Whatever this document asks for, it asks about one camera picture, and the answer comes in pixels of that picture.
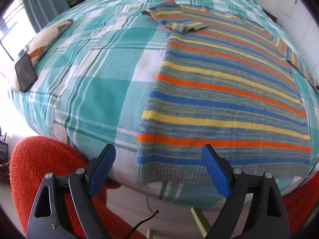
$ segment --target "metal screw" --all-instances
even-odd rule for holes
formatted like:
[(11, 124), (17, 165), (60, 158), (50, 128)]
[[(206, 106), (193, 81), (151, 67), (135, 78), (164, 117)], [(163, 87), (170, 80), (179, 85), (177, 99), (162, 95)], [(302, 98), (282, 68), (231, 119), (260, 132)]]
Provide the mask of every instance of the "metal screw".
[(232, 171), (236, 174), (241, 174), (241, 170), (239, 168), (234, 168)]
[(52, 172), (49, 172), (49, 173), (47, 173), (47, 174), (45, 175), (45, 177), (46, 177), (47, 179), (50, 179), (52, 176), (53, 176), (53, 173), (52, 173)]
[(272, 178), (272, 174), (271, 174), (270, 172), (266, 172), (266, 173), (265, 173), (265, 176), (266, 176), (267, 178)]
[(79, 169), (77, 169), (77, 174), (82, 174), (82, 173), (84, 173), (84, 168), (79, 168)]

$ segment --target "green and white bedspread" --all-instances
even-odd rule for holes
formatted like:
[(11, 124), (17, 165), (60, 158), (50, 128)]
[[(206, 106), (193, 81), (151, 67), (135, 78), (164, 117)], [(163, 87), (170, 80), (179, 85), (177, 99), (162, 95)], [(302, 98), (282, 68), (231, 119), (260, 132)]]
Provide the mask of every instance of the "green and white bedspread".
[[(52, 23), (62, 19), (74, 23), (39, 62), (38, 81), (29, 92), (9, 91), (9, 96), (37, 133), (66, 142), (90, 159), (107, 143), (114, 144), (117, 157), (110, 177), (119, 183), (168, 202), (220, 207), (224, 199), (212, 184), (159, 181), (138, 187), (135, 183), (140, 119), (167, 41), (164, 26), (141, 11), (162, 1), (89, 0), (60, 15)], [(295, 50), (255, 0), (175, 1), (240, 13)], [(293, 74), (307, 110), (312, 140), (309, 171), (313, 169), (314, 175), (319, 151), (318, 95), (297, 71)], [(303, 179), (279, 179), (278, 185), (285, 194)]]

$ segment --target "blue curtain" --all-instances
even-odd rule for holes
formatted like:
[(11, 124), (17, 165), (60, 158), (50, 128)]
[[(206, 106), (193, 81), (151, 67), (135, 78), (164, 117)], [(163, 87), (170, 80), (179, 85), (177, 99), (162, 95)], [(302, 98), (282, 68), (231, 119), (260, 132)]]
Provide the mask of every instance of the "blue curtain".
[(54, 18), (70, 9), (66, 0), (22, 0), (28, 18), (38, 33)]

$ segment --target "phone screen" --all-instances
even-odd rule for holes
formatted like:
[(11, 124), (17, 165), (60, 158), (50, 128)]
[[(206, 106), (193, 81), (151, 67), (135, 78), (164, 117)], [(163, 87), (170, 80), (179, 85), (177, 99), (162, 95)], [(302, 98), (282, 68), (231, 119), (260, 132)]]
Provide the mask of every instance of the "phone screen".
[(38, 80), (32, 66), (29, 54), (25, 54), (15, 65), (17, 78), (23, 93), (27, 92), (32, 85)]

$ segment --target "wall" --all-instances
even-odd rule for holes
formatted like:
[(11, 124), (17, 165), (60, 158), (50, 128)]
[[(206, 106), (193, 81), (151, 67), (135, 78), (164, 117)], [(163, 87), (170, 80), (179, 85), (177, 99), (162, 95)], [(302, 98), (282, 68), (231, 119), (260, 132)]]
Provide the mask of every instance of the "wall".
[(284, 0), (257, 0), (267, 11), (277, 17), (277, 24), (287, 33), (304, 56), (317, 80), (319, 80), (319, 28), (307, 8), (297, 0), (289, 17), (280, 10)]

